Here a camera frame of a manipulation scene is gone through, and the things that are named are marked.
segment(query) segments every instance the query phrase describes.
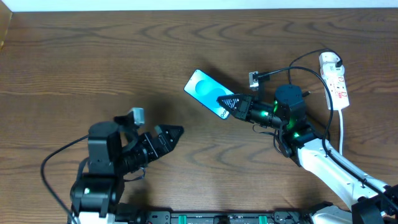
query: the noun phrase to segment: power cord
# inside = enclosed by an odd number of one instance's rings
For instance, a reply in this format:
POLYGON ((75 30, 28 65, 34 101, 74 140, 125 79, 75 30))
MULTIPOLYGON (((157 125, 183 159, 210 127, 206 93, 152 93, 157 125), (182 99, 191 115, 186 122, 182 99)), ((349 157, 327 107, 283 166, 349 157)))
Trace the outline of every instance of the power cord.
POLYGON ((65 203, 60 199, 60 197, 55 193, 55 191, 53 190, 53 188, 51 188, 50 184, 47 182, 47 179, 45 177, 44 174, 44 167, 45 164, 47 163, 47 161, 53 157, 54 155, 56 155, 57 153, 61 152, 62 150, 84 140, 88 138, 88 135, 81 137, 80 139, 74 140, 73 142, 67 144, 66 146, 61 147, 60 149, 58 149, 57 151, 51 153, 50 155, 48 155, 42 162, 42 165, 40 166, 40 175, 42 177, 42 181, 43 184, 45 185, 45 187, 47 188, 47 190, 50 192, 50 194, 52 195, 53 198, 55 198, 55 200, 58 202, 58 204, 62 207, 62 209, 67 213, 68 217, 70 218, 70 220, 74 223, 77 224, 77 221, 74 219, 72 212, 69 211, 69 209, 67 208, 67 206, 65 205, 65 203))
MULTIPOLYGON (((323 129, 326 128, 326 126, 325 126, 322 122, 320 122, 319 120, 317 120, 317 119, 316 119, 315 117, 313 117, 310 113, 307 112, 307 116, 308 116, 310 119, 314 120, 314 122, 316 122, 317 124, 319 124, 323 129)), ((328 138, 327 138, 327 140, 328 140, 329 142, 331 141, 330 131, 329 131, 329 130, 328 130, 328 138)))
MULTIPOLYGON (((311 51, 311 52, 308 52, 308 53, 306 53, 306 54, 303 54, 303 55, 299 56, 298 58, 294 59, 294 60, 290 63, 289 66, 291 67, 296 61, 300 60, 301 58, 304 58, 305 56, 308 56, 308 55, 311 55, 311 54, 314 54, 314 53, 317 53, 317 52, 333 52, 333 53, 336 54, 336 56, 340 59, 340 60, 336 63, 336 67, 341 67, 341 66, 342 66, 342 64, 343 64, 343 59, 340 57, 340 55, 338 55, 337 52, 335 52, 334 50, 329 49, 329 48, 313 50, 313 51, 311 51)), ((288 79, 289 79, 289 84, 292 84, 292 77, 291 77, 291 75, 290 75, 290 70, 287 71, 287 76, 288 76, 288 79)), ((340 143, 339 143, 339 153, 340 153, 341 155, 343 155, 343 131, 344 131, 344 129, 343 129, 343 114, 342 114, 341 110, 338 110, 338 112, 339 112, 339 118, 340 118, 340 143)))
POLYGON ((338 110, 338 117, 340 119, 340 142, 338 145, 338 152, 343 155, 343 138, 344 138, 344 127, 343 127, 343 112, 338 110))

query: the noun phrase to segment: table surface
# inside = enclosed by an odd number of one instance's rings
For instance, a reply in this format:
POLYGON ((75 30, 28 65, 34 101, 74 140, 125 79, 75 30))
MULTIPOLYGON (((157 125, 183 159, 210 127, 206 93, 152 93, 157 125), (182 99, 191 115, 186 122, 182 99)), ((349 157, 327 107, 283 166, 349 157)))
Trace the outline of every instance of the table surface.
MULTIPOLYGON (((44 188, 42 160, 99 121, 145 108, 146 126, 185 128, 178 146, 126 185, 123 202, 174 210, 272 210, 344 203, 317 177, 275 152, 249 123, 223 121, 183 91, 201 69, 236 93, 248 73, 286 67, 329 47, 344 58, 351 105, 346 158, 398 184, 397 9, 16 13, 0 52, 1 223, 64 223, 44 188)), ((319 69, 316 55, 297 63, 319 69)), ((322 84, 292 72, 313 94, 308 110, 328 119, 322 84)), ((266 83, 268 99, 286 73, 266 83)), ((338 147, 338 116, 331 127, 338 147)), ((86 141, 49 161, 45 173, 68 205, 86 141)))

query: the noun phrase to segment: green led light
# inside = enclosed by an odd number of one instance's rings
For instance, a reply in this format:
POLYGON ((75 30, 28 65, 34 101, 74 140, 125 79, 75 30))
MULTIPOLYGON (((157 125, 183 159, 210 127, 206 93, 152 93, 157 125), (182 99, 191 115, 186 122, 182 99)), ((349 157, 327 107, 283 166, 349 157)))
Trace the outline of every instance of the green led light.
POLYGON ((278 109, 278 101, 274 101, 274 113, 276 112, 276 110, 278 109))
POLYGON ((289 124, 286 126, 286 128, 288 130, 290 130, 290 129, 292 129, 294 127, 295 124, 296 124, 296 120, 294 120, 293 118, 290 118, 289 124))

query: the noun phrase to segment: smartphone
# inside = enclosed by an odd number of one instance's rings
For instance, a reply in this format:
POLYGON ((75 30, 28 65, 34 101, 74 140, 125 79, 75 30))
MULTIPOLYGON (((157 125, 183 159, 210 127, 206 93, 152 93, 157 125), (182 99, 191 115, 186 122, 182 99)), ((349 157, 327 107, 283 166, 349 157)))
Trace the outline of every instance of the smartphone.
POLYGON ((184 90, 221 119, 228 118, 229 112, 217 103, 217 98, 234 93, 210 78, 203 71, 195 70, 184 90))

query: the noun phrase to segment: cable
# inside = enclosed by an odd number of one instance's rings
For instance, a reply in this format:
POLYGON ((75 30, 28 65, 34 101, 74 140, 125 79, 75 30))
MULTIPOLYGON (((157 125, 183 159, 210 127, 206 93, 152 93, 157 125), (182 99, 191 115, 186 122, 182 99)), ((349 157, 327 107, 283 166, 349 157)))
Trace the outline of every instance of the cable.
MULTIPOLYGON (((293 65, 294 62, 300 60, 301 58, 304 58, 305 56, 308 56, 308 55, 310 55, 310 54, 314 54, 314 53, 317 53, 317 52, 324 52, 324 51, 330 51, 330 52, 335 53, 335 54, 337 55, 337 57, 340 58, 340 61, 338 61, 337 64, 340 65, 340 66, 343 64, 343 59, 340 57, 340 55, 338 55, 337 52, 335 52, 334 50, 329 49, 329 48, 324 48, 324 49, 313 50, 313 51, 311 51, 311 52, 308 52, 308 53, 306 53, 306 54, 303 54, 303 55, 299 56, 298 58, 294 59, 294 60, 290 63, 289 67, 291 67, 291 66, 293 65)), ((292 77, 290 76, 290 70, 287 71, 287 78, 289 79, 289 84, 292 84, 292 77)))
POLYGON ((146 171, 145 171, 145 168, 144 168, 144 167, 140 167, 140 169, 141 169, 142 172, 143 172, 143 174, 142 174, 141 176, 136 177, 136 178, 134 178, 134 179, 132 179, 132 180, 123 179, 123 181, 124 181, 124 182, 132 182, 132 181, 136 181, 136 180, 141 180, 141 179, 143 179, 143 178, 145 177, 146 171))
POLYGON ((48 155, 48 156, 43 160, 42 165, 40 166, 40 175, 41 175, 41 177, 42 177, 43 184, 45 185, 45 187, 47 188, 47 190, 50 192, 50 194, 55 198, 55 200, 58 202, 58 204, 60 204, 60 206, 63 208, 63 210, 67 213, 67 215, 69 216, 70 220, 71 220, 73 223, 75 223, 75 224, 77 224, 77 221, 73 218, 72 212, 69 211, 69 209, 67 208, 67 206, 62 202, 62 200, 60 199, 60 197, 55 193, 55 191, 53 190, 53 188, 51 188, 50 184, 47 182, 47 179, 45 178, 45 175, 44 175, 44 167, 45 167, 45 164, 47 163, 47 161, 48 161, 51 157, 53 157, 54 155, 56 155, 56 154, 59 153, 60 151, 66 149, 66 148, 68 148, 68 147, 70 147, 70 146, 72 146, 72 145, 74 145, 74 144, 76 144, 76 143, 78 143, 78 142, 80 142, 80 141, 86 139, 86 138, 88 138, 88 135, 86 135, 86 136, 84 136, 84 137, 82 137, 82 138, 80 138, 80 139, 74 140, 73 142, 67 144, 66 146, 63 146, 63 147, 61 147, 60 149, 58 149, 57 151, 51 153, 50 155, 48 155))
MULTIPOLYGON (((317 120, 317 119, 316 119, 314 116, 312 116, 309 112, 307 112, 306 114, 307 114, 307 116, 308 116, 309 118, 311 118, 311 119, 314 120, 316 123, 318 123, 323 129, 326 128, 326 126, 325 126, 322 122, 320 122, 319 120, 317 120)), ((328 138, 327 138, 327 140, 328 140, 328 141, 331 141, 330 131, 329 131, 329 130, 328 130, 328 138)))
POLYGON ((294 224, 297 224, 297 222, 296 222, 296 220, 294 219, 293 215, 290 214, 290 212, 287 212, 287 213, 292 217, 292 220, 293 220, 294 224))
POLYGON ((83 170, 85 169, 85 166, 87 164, 87 162, 90 160, 89 157, 87 157, 86 159, 83 159, 80 163, 79 163, 79 168, 77 169, 77 175, 76 175, 76 180, 80 180, 81 175, 83 174, 83 170))
POLYGON ((343 112, 338 110, 338 117, 340 119, 340 142, 338 145, 338 152, 340 155, 343 155, 343 136, 344 136, 344 127, 343 127, 343 112))
POLYGON ((283 155, 283 153, 282 153, 282 152, 278 149, 278 147, 276 146, 275 136, 274 136, 274 148, 275 148, 275 150, 276 150, 279 154, 283 155))
POLYGON ((275 137, 278 137, 278 135, 276 135, 276 131, 277 131, 277 130, 275 130, 274 133, 268 132, 268 131, 258 132, 258 131, 256 131, 256 130, 254 130, 254 127, 255 127, 255 126, 260 126, 260 125, 258 125, 258 124, 253 125, 252 129, 253 129, 253 131, 254 131, 255 133, 258 133, 258 134, 268 134, 268 135, 274 137, 274 147, 275 147, 275 150, 276 150, 279 154, 283 155, 283 153, 277 148, 276 143, 275 143, 275 137))
POLYGON ((282 131, 283 131, 283 127, 288 124, 288 122, 283 121, 280 126, 279 126, 279 130, 278 130, 278 137, 279 137, 279 144, 282 144, 282 131))

